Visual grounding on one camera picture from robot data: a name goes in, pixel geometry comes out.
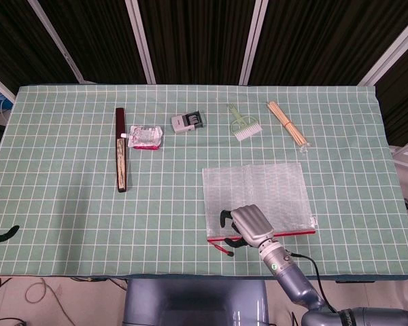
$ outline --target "floor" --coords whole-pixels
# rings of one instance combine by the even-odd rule
[[[0,114],[0,124],[4,119]],[[399,179],[408,197],[408,168],[397,166]],[[0,318],[15,316],[28,321],[29,326],[72,325],[67,320],[50,290],[43,295],[44,287],[37,277],[17,277],[0,289]],[[125,291],[112,282],[76,282],[69,278],[51,277],[46,283],[55,292],[63,309],[75,325],[121,325],[124,310]],[[290,325],[290,312],[298,320],[305,309],[295,306],[286,297],[276,281],[266,281],[269,305],[269,319],[278,326]],[[324,281],[324,290],[328,300],[336,309],[357,306],[393,307],[408,309],[408,280],[382,281],[367,284],[337,284]],[[0,325],[15,326],[17,321],[2,321]]]

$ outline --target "table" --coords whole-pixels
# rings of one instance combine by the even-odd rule
[[[266,108],[277,101],[311,142],[303,154]],[[233,116],[260,120],[242,141]],[[130,149],[116,189],[114,113],[158,124],[158,151]],[[204,128],[174,134],[175,114]],[[408,217],[374,88],[242,86],[21,87],[0,148],[0,274],[262,276],[258,251],[234,258],[206,242],[202,168],[300,162],[314,235],[280,238],[323,275],[408,275]],[[313,274],[308,261],[304,273]]]

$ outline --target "black curtain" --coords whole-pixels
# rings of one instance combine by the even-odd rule
[[[254,0],[139,0],[158,84],[239,84]]]
[[[357,85],[408,25],[408,0],[270,0],[251,85]]]
[[[0,81],[14,94],[29,84],[77,82],[26,0],[0,1]]]
[[[408,50],[376,83],[387,140],[390,145],[408,143]]]
[[[124,0],[39,0],[85,80],[146,84]]]

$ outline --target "small cleaning brush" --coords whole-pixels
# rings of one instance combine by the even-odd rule
[[[258,120],[250,115],[241,116],[236,107],[233,104],[228,104],[228,108],[235,116],[236,120],[230,125],[230,131],[236,136],[238,141],[242,141],[251,137],[253,134],[262,130]]]

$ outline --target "plastic package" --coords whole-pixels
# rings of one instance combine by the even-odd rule
[[[247,165],[203,169],[207,239],[239,236],[220,227],[220,212],[256,204],[275,229],[275,235],[315,232],[307,188],[299,163]]]
[[[159,149],[162,143],[162,134],[160,126],[131,126],[129,147],[135,149]]]

